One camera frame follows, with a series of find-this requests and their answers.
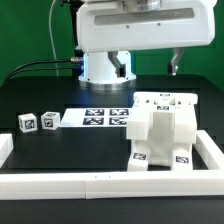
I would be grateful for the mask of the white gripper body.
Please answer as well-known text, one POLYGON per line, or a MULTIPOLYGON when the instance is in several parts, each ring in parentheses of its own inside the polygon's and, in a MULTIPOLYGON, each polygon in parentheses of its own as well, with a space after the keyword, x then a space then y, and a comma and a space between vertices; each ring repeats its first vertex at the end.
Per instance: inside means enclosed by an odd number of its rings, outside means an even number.
POLYGON ((125 0, 87 0, 77 12, 84 52, 208 45, 215 37, 216 0, 159 0, 156 10, 125 10, 125 0))

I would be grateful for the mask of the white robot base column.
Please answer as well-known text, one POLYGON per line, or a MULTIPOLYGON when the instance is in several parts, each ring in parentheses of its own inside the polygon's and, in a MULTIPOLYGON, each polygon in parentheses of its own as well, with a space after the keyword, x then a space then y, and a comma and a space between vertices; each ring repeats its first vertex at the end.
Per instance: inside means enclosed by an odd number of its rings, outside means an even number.
POLYGON ((85 53, 83 73, 79 76, 82 87, 95 90, 118 90, 135 84, 136 75, 131 71, 131 55, 128 51, 117 51, 118 59, 126 65, 126 77, 118 78, 115 67, 108 59, 109 52, 85 53))

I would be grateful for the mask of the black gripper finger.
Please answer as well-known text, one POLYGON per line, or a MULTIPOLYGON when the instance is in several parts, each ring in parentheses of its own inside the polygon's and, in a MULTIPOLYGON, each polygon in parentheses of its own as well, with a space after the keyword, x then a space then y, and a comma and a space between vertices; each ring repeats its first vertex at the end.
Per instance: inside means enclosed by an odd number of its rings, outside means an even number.
POLYGON ((113 51, 108 53, 108 59, 115 67, 115 75, 118 78, 125 78, 126 77, 126 65, 122 64, 118 59, 118 52, 113 51))
POLYGON ((184 54, 183 48, 174 48, 173 49, 173 57, 171 61, 168 63, 168 74, 176 75, 178 71, 178 63, 181 60, 184 54))

